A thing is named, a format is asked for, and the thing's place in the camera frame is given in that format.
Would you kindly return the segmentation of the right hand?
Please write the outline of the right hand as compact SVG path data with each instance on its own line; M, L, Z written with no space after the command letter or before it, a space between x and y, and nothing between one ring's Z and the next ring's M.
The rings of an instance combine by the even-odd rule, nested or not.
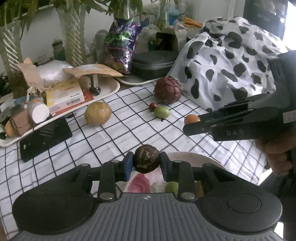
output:
M294 128L269 141L265 138L258 138L255 140L255 145L265 154L267 163L275 175L287 175L292 169L292 163L287 159L287 151L295 148Z

